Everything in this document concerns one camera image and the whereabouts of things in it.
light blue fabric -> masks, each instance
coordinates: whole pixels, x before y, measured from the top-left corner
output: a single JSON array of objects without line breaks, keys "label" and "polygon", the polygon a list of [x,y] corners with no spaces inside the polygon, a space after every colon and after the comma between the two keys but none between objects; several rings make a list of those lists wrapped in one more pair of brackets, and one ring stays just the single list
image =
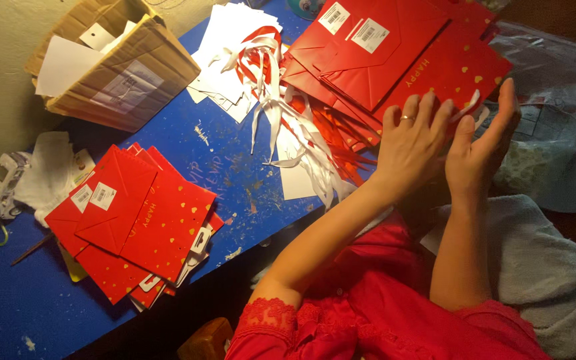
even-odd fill
[{"label": "light blue fabric", "polygon": [[[548,355],[576,359],[576,243],[565,239],[528,196],[492,198],[488,204],[489,264],[499,301],[533,324]],[[440,225],[422,243],[440,241],[450,206],[438,214]]]}]

woman's right hand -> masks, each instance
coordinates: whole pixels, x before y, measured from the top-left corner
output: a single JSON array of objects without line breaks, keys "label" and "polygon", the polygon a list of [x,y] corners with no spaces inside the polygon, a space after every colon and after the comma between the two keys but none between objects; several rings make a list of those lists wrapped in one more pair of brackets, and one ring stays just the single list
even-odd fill
[{"label": "woman's right hand", "polygon": [[445,166],[453,205],[476,205],[487,198],[520,119],[515,82],[507,79],[499,91],[499,113],[482,137],[472,142],[472,116],[460,120]]}]

cardboard box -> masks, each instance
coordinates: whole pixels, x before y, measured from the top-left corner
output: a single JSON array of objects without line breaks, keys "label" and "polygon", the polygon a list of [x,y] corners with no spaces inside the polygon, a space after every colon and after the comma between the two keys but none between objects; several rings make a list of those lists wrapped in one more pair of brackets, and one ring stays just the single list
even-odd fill
[{"label": "cardboard box", "polygon": [[143,0],[80,2],[53,26],[24,69],[36,85],[53,35],[83,44],[79,37],[98,23],[119,37],[128,20],[137,26],[98,64],[60,96],[43,96],[48,111],[134,133],[199,75],[199,66]]}]

toy car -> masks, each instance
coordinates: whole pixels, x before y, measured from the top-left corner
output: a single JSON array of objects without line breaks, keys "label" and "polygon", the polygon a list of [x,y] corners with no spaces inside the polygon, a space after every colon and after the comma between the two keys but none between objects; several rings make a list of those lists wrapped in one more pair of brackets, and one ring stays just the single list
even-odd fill
[{"label": "toy car", "polygon": [[8,152],[0,157],[0,219],[14,219],[21,210],[14,202],[15,187],[30,167],[30,154]]}]

wooden stool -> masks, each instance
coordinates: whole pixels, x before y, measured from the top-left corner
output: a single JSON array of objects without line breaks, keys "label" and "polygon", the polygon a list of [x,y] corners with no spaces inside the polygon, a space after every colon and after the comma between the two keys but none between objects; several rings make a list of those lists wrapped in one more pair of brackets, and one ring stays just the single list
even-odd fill
[{"label": "wooden stool", "polygon": [[204,324],[177,349],[181,360],[223,360],[232,339],[232,328],[226,318]]}]

